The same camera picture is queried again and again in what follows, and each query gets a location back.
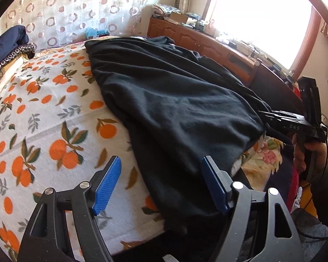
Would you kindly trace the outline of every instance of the black sleeve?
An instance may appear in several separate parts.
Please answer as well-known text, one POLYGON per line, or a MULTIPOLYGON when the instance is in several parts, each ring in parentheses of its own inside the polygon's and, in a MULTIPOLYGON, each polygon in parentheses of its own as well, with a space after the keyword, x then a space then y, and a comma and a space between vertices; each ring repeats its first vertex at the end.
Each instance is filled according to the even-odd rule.
POLYGON ((318 219, 328 225, 328 164, 324 172, 319 172, 311 181, 311 192, 318 219))

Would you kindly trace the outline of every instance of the window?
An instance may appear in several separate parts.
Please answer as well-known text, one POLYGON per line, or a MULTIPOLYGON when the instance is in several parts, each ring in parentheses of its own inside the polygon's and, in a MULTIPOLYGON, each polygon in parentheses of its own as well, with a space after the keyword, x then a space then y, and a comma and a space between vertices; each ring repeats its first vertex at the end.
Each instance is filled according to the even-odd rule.
POLYGON ((308 0, 211 0, 207 17, 234 38, 251 43, 290 69, 311 17, 308 0))

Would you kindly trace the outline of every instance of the dark blue fabric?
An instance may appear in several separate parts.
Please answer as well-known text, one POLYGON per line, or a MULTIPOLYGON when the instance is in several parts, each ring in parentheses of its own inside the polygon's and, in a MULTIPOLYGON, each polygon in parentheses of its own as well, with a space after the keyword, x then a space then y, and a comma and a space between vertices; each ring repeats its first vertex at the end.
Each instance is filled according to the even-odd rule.
POLYGON ((13 49, 22 44, 27 44, 29 37, 23 25, 15 25, 0 36, 0 62, 9 55, 13 49))

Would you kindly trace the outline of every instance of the human hand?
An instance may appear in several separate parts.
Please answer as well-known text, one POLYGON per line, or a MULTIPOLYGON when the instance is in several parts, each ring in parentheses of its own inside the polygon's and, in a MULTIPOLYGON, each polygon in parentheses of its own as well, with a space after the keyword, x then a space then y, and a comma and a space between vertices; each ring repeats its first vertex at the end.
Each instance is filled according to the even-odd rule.
MULTIPOLYGON (((294 166, 296 170, 301 173, 305 171, 306 164, 305 164, 305 155, 300 149, 300 145, 298 143, 297 135, 293 137, 293 144, 294 144, 294 166)), ((316 162, 314 166, 314 175, 317 172, 322 171, 325 167, 327 161, 327 145, 321 142, 310 142, 304 144, 305 148, 315 152, 317 154, 316 162)))

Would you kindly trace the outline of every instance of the cardboard box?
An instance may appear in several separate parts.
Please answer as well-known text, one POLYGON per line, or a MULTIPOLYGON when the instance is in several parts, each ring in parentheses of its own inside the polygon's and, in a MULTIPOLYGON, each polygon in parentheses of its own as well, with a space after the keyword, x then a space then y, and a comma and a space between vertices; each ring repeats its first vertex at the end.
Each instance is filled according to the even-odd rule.
POLYGON ((187 15, 183 15, 183 14, 177 14, 175 12, 172 12, 170 14, 170 18, 173 19, 174 21, 176 22, 179 22, 179 23, 186 23, 189 19, 189 17, 187 15))

